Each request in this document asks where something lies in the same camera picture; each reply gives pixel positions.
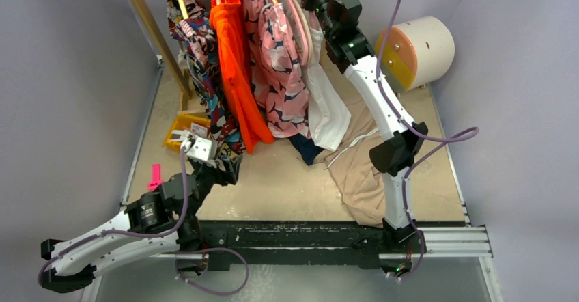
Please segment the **white shorts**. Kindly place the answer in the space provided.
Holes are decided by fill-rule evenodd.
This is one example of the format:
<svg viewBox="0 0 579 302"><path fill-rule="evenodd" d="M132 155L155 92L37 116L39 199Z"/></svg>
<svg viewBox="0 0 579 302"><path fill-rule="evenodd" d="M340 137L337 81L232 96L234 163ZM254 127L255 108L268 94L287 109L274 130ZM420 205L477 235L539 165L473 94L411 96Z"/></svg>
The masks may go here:
<svg viewBox="0 0 579 302"><path fill-rule="evenodd" d="M321 14L305 10L312 38L311 61L302 66L302 79L309 90L309 130L315 145L334 152L348 129L351 114L320 64L322 47L340 70L373 55L367 38L358 29L362 6L359 0L332 0Z"/></svg>

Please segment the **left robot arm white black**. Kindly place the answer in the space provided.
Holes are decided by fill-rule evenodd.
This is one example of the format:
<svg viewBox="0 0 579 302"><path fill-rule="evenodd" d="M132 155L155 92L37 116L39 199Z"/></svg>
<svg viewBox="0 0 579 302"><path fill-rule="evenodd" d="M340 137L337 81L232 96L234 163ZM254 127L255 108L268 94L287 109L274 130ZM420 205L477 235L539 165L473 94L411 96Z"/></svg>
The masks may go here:
<svg viewBox="0 0 579 302"><path fill-rule="evenodd" d="M68 241L43 241L40 253L46 264L38 274L39 285L69 293L150 256L225 252L224 238L210 246L211 236L201 231L196 214L215 184L237 182L240 162L222 161L217 168L192 162L193 173L176 174L97 228Z"/></svg>

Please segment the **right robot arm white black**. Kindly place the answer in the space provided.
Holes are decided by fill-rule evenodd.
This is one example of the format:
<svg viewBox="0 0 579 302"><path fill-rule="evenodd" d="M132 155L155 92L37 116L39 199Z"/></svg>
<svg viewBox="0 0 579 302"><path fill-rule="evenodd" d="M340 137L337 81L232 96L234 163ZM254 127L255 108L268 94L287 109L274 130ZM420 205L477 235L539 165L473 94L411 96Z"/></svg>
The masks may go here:
<svg viewBox="0 0 579 302"><path fill-rule="evenodd" d="M313 12L326 39L327 54L357 89L370 110L382 143L369 151L384 182L383 242L393 252L425 252L425 239L410 207L410 171L428 127L415 122L380 72L374 48L358 27L360 0L301 0Z"/></svg>

